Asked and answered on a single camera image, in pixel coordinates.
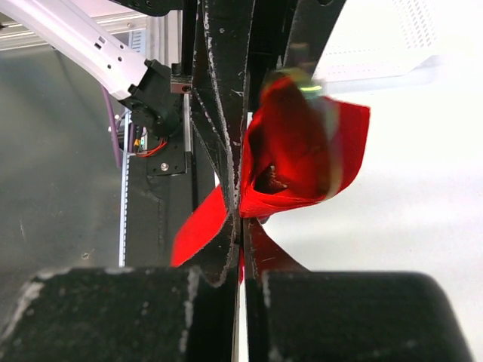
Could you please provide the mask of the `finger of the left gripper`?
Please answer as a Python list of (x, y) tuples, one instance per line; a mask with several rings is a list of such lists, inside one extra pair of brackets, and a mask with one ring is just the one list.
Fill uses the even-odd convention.
[(345, 0), (256, 1), (248, 51), (248, 110), (259, 107), (267, 75), (300, 67), (313, 75)]
[(237, 213), (248, 116), (248, 48), (253, 1), (199, 1), (192, 62), (192, 123)]

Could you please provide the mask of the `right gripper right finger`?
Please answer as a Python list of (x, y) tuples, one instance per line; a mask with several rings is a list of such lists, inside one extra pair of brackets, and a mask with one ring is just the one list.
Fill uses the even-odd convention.
[(469, 361), (443, 289), (407, 271), (309, 271), (244, 222), (251, 361)]

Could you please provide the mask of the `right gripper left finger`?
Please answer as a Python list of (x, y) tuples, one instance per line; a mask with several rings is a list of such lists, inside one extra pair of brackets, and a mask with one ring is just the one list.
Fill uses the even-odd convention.
[(239, 224), (179, 268), (40, 271), (1, 332), (3, 361), (235, 361)]

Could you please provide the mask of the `iridescent spoon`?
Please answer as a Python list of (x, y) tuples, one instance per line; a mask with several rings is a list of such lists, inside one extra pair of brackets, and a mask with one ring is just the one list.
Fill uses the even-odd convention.
[(331, 198), (342, 183), (339, 112), (299, 69), (277, 71), (263, 89), (263, 135), (275, 175), (303, 198)]

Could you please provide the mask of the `red paper napkin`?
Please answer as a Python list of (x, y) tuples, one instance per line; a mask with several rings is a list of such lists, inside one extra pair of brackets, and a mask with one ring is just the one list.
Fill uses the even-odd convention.
[(239, 216), (256, 236), (245, 250), (258, 272), (298, 271), (301, 265), (263, 235), (275, 213), (326, 201), (357, 177), (371, 110), (335, 100), (296, 69), (273, 74), (245, 132)]

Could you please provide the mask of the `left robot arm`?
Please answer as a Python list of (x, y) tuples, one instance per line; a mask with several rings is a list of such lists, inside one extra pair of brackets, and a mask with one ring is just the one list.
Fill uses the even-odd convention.
[(312, 75), (341, 1), (126, 1), (183, 13), (182, 58), (165, 66), (112, 37), (69, 1), (3, 1), (1, 11), (97, 79), (153, 139), (180, 129), (181, 95), (219, 179), (188, 224), (267, 219), (346, 189), (370, 112), (328, 97)]

